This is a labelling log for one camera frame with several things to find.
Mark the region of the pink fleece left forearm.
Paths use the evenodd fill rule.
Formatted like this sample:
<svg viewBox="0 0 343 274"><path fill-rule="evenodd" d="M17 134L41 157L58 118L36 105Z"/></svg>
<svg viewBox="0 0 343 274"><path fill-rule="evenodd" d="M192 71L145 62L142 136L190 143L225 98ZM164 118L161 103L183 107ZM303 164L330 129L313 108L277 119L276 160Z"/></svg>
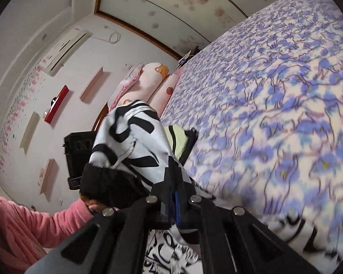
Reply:
<svg viewBox="0 0 343 274"><path fill-rule="evenodd" d="M93 216L78 199L67 210L31 211L0 197L0 260L7 273L24 273Z"/></svg>

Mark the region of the person's left hand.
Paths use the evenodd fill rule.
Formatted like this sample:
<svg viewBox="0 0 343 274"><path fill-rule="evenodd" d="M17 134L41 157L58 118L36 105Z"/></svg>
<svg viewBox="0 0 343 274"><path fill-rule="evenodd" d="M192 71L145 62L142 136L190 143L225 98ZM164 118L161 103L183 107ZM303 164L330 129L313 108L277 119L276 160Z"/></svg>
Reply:
<svg viewBox="0 0 343 274"><path fill-rule="evenodd" d="M89 211L91 211L92 213L102 212L104 209L109 208L108 206L96 200L87 201L85 205L88 207Z"/></svg>

